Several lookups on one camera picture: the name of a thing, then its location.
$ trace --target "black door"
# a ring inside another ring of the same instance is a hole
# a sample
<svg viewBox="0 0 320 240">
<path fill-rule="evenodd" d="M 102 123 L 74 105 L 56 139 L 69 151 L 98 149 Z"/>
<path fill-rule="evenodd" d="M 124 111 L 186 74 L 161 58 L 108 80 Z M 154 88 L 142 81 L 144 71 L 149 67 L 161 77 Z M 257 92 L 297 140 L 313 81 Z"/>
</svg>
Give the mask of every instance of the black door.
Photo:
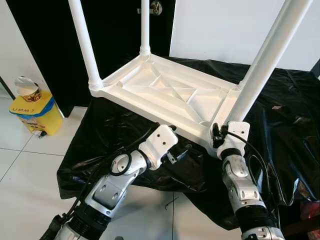
<svg viewBox="0 0 320 240">
<path fill-rule="evenodd" d="M 88 106 L 88 75 L 67 0 L 6 0 L 15 21 L 63 114 Z M 83 0 L 82 7 L 101 78 L 139 54 L 140 0 Z M 162 0 L 150 16 L 152 53 L 168 56 L 175 0 Z"/>
</svg>

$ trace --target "paper cup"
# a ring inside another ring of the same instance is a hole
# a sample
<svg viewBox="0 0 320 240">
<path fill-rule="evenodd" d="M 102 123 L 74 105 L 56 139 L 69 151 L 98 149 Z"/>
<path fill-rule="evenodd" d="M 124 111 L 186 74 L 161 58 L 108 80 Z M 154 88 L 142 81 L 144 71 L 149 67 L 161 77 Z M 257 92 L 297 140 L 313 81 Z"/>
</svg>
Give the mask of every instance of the paper cup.
<svg viewBox="0 0 320 240">
<path fill-rule="evenodd" d="M 16 94 L 23 97 L 28 103 L 34 103 L 41 98 L 41 89 L 38 86 L 17 87 Z"/>
</svg>

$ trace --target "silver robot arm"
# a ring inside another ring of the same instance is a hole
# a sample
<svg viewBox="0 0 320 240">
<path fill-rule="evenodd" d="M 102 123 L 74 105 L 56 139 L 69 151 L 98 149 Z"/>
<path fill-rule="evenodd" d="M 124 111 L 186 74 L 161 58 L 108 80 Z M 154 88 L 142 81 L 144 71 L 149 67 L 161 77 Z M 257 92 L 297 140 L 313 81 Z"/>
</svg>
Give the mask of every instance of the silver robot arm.
<svg viewBox="0 0 320 240">
<path fill-rule="evenodd" d="M 98 240 L 120 208 L 128 186 L 147 169 L 157 170 L 161 157 L 177 143 L 173 130 L 160 125 L 137 150 L 113 160 L 110 173 L 94 185 L 56 237 L 47 234 L 41 240 Z"/>
<path fill-rule="evenodd" d="M 250 125 L 247 122 L 229 122 L 229 133 L 248 139 Z M 245 155 L 245 143 L 227 134 L 217 148 L 217 156 L 223 160 L 222 179 L 228 189 L 232 205 L 242 231 L 242 240 L 284 240 L 275 219 L 270 216 L 259 191 L 249 174 Z"/>
</svg>

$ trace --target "black plastic sheet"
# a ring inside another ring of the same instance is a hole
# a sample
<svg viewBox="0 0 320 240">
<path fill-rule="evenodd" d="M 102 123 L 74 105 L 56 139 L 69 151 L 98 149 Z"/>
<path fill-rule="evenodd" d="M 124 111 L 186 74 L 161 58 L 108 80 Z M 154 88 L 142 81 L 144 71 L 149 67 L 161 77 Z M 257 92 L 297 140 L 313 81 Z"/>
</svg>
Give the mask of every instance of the black plastic sheet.
<svg viewBox="0 0 320 240">
<path fill-rule="evenodd" d="M 169 58 L 172 61 L 238 84 L 248 65 L 213 60 Z M 320 81 L 306 71 L 275 69 L 245 121 L 248 141 L 264 157 L 271 189 L 278 204 L 320 199 Z M 68 151 L 57 171 L 62 199 L 78 196 L 93 169 L 105 161 L 106 174 L 114 151 L 128 146 L 155 123 L 105 98 L 92 98 Z M 216 224 L 238 226 L 222 182 L 222 162 L 179 136 L 177 150 L 193 148 L 180 162 L 148 170 L 133 184 L 184 194 Z M 258 165 L 252 165 L 260 173 Z"/>
</svg>

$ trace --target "white tile floor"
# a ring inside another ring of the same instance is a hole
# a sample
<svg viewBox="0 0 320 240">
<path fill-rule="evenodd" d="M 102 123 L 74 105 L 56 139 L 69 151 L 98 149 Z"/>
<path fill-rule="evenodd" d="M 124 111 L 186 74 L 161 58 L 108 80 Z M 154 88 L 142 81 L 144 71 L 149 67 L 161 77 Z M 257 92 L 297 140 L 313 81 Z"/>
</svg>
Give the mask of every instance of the white tile floor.
<svg viewBox="0 0 320 240">
<path fill-rule="evenodd" d="M 8 111 L 0 98 L 0 239 L 37 240 L 51 219 L 69 209 L 61 200 L 57 169 L 86 109 L 75 107 L 54 136 L 38 139 Z M 175 197 L 174 204 L 165 205 Z M 240 240 L 239 229 L 224 230 L 182 194 L 130 186 L 102 240 Z"/>
</svg>

